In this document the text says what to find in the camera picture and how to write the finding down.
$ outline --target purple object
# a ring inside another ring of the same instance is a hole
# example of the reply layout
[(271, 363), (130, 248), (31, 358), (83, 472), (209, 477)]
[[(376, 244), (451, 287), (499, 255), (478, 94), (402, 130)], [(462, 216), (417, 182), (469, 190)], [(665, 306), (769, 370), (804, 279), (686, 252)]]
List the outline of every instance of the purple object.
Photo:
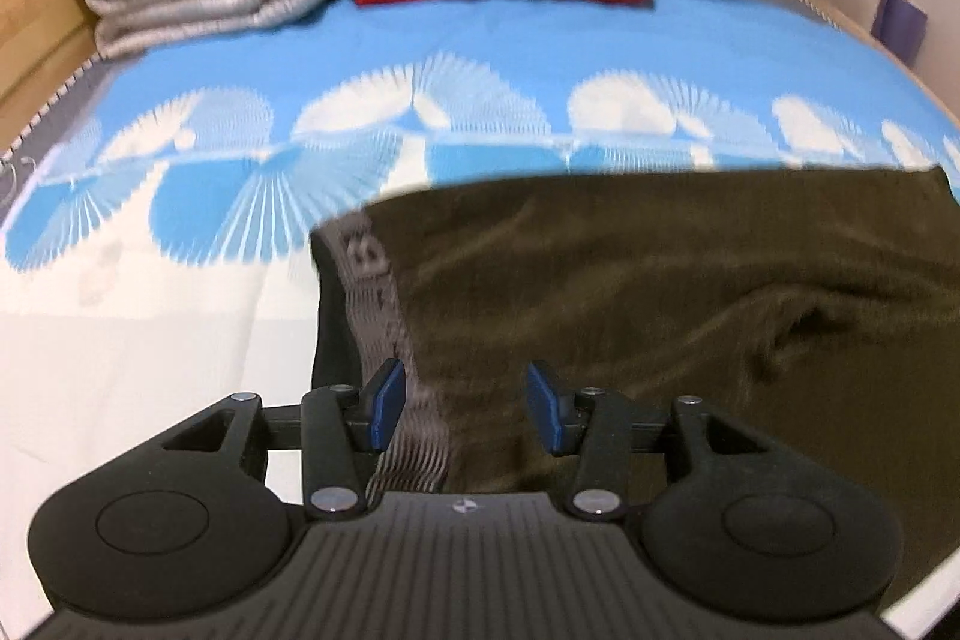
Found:
[(908, 0), (880, 0), (871, 34), (912, 68), (926, 35), (926, 15)]

